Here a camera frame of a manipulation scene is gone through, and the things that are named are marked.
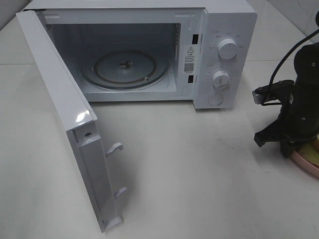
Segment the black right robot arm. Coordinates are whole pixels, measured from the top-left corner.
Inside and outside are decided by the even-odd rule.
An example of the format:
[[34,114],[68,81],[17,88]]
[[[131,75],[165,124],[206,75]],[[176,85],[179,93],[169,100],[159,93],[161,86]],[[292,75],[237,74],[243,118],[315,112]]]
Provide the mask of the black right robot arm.
[[[259,147],[267,142],[279,142],[284,157],[290,157],[319,133],[319,44],[304,45],[318,33],[316,30],[294,45],[275,68],[269,83],[252,92],[258,105],[281,106],[278,118],[255,133],[254,141]],[[296,80],[275,83],[277,72],[294,51]]]

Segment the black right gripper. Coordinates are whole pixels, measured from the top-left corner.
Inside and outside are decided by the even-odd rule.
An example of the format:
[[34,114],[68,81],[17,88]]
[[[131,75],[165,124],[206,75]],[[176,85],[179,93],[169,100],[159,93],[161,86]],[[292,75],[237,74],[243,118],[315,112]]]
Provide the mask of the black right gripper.
[[289,158],[319,133],[318,84],[281,82],[278,90],[282,103],[278,121],[255,133],[259,147],[266,142],[280,142],[280,152]]

